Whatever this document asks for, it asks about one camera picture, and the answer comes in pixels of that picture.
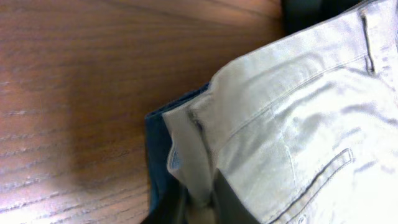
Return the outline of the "beige khaki shorts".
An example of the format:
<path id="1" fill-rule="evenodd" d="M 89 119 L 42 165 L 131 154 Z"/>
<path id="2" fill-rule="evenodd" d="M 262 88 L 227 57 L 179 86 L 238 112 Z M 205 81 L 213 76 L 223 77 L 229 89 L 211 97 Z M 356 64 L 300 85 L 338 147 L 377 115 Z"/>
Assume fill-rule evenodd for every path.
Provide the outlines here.
<path id="1" fill-rule="evenodd" d="M 163 117 L 188 223 L 396 223 L 397 2 L 237 58 Z"/>

